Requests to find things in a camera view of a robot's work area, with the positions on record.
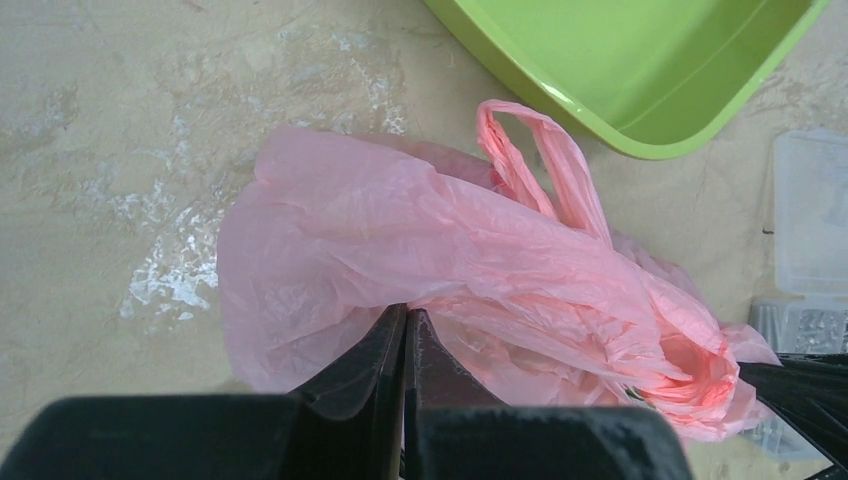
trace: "concrete floor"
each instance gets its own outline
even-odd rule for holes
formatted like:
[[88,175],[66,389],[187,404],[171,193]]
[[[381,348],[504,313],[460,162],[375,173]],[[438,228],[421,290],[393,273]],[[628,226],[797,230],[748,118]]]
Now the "concrete floor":
[[[745,321],[774,288],[775,136],[848,134],[846,25],[848,0],[833,0],[687,157],[640,162],[579,139],[611,224],[685,266],[722,320]],[[10,0],[0,65],[0,452],[61,396],[239,388],[215,235],[274,126],[476,152],[477,104],[513,98],[420,0]],[[701,479],[822,465],[738,438],[690,458]]]

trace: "green plastic tray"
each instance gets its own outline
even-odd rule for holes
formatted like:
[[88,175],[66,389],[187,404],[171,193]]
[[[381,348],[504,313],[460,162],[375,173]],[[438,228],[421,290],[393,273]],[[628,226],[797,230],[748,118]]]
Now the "green plastic tray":
[[828,0],[425,0],[492,73],[633,157],[702,146]]

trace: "green container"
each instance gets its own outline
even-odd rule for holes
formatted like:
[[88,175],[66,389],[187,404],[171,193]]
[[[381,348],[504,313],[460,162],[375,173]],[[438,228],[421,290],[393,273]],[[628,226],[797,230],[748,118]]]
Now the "green container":
[[718,133],[828,3],[424,1],[528,104],[655,160]]

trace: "crumpled plastic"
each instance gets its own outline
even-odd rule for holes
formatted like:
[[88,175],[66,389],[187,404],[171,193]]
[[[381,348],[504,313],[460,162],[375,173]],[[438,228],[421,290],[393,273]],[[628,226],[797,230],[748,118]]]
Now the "crumpled plastic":
[[[533,131],[555,195],[495,112]],[[700,441],[766,418],[737,361],[776,355],[747,325],[720,326],[680,267],[609,229],[571,137],[508,102],[483,103],[477,123],[491,163],[392,135],[271,135],[218,240],[236,376],[294,389],[408,303],[509,404],[643,405]]]

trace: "black object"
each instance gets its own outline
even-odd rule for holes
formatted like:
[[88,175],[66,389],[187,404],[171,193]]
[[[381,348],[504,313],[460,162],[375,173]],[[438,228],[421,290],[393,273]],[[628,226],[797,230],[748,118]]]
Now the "black object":
[[848,355],[778,354],[783,366],[741,363],[757,399],[833,462],[809,480],[848,480]]
[[692,478],[657,413],[508,407],[442,347],[426,312],[395,305],[288,395],[60,400],[0,480],[394,480],[401,459],[409,480]]

